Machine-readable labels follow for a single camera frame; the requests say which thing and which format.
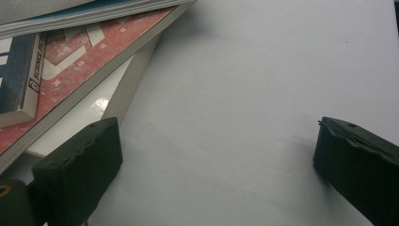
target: book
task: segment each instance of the book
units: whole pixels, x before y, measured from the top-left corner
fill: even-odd
[[[44,36],[0,40],[0,128],[36,116]]]
[[[60,11],[93,0],[13,0],[0,1],[0,24],[21,21],[30,17]]]
[[[48,34],[37,117],[0,131],[0,173],[192,3]]]
[[[44,157],[85,126],[101,119],[117,117],[120,124],[147,69],[159,37],[160,35],[149,41],[108,75],[26,152]]]
[[[195,0],[96,0],[26,20],[0,24],[0,39],[115,19]]]

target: white surface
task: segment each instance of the white surface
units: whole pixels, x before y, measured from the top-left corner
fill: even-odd
[[[312,167],[323,116],[399,144],[392,0],[200,0],[164,34],[90,225],[371,223]]]

